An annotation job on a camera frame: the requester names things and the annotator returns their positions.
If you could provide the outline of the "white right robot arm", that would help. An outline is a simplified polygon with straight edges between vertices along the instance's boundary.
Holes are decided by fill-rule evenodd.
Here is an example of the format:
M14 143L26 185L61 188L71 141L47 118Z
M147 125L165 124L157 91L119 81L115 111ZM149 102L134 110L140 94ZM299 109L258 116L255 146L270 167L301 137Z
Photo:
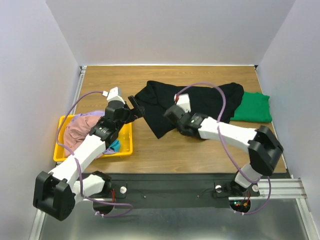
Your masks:
M224 148L229 144L248 154L249 163L237 167L237 174L230 182L231 192L235 195L242 195L262 176L270 177L283 154L283 146L264 125L255 129L218 122L205 114L185 112L178 105L167 109L164 116L184 136L219 140Z

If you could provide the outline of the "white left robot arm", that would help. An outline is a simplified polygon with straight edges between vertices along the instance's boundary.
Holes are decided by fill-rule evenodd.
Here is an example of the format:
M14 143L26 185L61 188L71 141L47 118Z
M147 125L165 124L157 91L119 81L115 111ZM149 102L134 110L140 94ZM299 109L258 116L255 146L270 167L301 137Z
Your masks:
M82 200L92 200L92 195L115 197L109 175L95 171L83 178L83 171L99 155L103 154L119 137L125 124L144 116L144 107L131 95L132 106L116 95L108 99L108 105L96 125L89 131L80 146L68 158L50 172L40 172L35 179L33 206L51 217L63 221Z

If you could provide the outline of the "black t shirt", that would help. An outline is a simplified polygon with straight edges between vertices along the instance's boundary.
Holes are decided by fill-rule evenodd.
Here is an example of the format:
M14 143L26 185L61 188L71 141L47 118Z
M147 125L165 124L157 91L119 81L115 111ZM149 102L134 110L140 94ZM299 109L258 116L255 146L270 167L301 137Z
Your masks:
M244 88L234 82L220 85L219 88L226 98L226 106L220 120L224 123L229 123L242 102ZM149 80L146 86L135 95L137 103L144 107L146 123L158 139L175 128L164 117L164 113L174 104L175 94L182 89L182 86ZM223 100L216 88L192 86L184 93L189 95L192 113L205 114L214 119L218 118Z

